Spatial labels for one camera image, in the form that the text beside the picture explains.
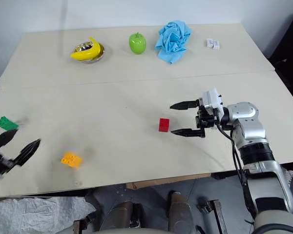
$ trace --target silver bowl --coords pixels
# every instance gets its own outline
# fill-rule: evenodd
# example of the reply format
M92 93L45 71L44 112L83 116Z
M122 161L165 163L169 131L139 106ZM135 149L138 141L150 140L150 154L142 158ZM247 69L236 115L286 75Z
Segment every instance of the silver bowl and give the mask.
M99 61L100 59L102 59L102 57L103 57L103 55L104 55L104 53L105 53L105 49L104 49L104 46L101 45L100 43L99 43L99 45L100 45L100 48L101 48L101 49L100 49L99 54L98 54L96 57L94 57L94 58L92 58L92 59L88 59L88 60L79 60L79 61L80 61L80 62L84 62L84 63L94 63L94 62L97 62L97 61ZM93 46L93 43L92 43L91 41L88 41L88 42L82 43L82 44L80 44L80 45L78 45L78 46L75 47L73 53L78 52L78 51L88 50L88 49L90 49L92 46Z

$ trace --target yellow banana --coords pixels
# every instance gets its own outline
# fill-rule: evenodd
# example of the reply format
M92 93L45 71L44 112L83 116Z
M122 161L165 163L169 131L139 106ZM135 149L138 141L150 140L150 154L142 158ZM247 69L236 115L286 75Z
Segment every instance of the yellow banana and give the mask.
M73 59L89 60L89 59L93 59L99 54L101 50L100 44L93 38L89 38L89 39L92 41L92 47L88 50L74 52L73 54L70 55Z

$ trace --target gray floor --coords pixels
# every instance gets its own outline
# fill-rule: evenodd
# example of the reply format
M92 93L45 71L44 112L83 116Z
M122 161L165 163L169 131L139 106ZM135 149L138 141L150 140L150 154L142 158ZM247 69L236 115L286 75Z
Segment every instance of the gray floor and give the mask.
M188 199L195 224L200 225L207 234L219 233L214 214L213 212L202 214L196 205L199 201L212 199L218 199L222 204L222 213L228 233L249 234L253 231L252 225L246 222L246 220L252 222L252 217L245 207L242 189L236 176L223 180L211 177L186 180L135 191L126 189L125 185L105 186L97 188L93 196L102 206L103 218L115 205L131 200L143 205L147 227L167 230L167 195L171 190L181 192ZM89 226L85 234L91 231L92 228Z

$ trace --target green apple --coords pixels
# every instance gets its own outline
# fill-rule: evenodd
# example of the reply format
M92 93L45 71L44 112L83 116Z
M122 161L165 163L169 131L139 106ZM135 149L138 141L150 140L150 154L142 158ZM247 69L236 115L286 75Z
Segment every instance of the green apple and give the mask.
M132 52L139 55L142 54L143 51L146 49L147 41L145 37L140 33L132 34L129 37L129 47Z

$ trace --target table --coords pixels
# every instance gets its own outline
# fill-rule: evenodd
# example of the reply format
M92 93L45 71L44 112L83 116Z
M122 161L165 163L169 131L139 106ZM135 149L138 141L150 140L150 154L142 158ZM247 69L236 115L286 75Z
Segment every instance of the table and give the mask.
M205 139L158 132L161 117L171 130L195 128L195 109L169 106L212 87L225 105L255 104L276 160L293 162L293 97L273 71L2 90L0 117L24 122L2 153L13 157L37 138L42 143L0 180L0 196L232 170L231 143L216 130L207 129ZM65 151L83 165L61 164Z
M24 34L0 78L0 90L274 70L240 23L189 27L193 33L187 51L175 64L158 59L154 51L161 26ZM142 55L133 54L128 46L128 38L135 32L147 41ZM103 59L95 64L72 60L75 46L91 36L105 46ZM220 41L221 49L207 48L206 38Z

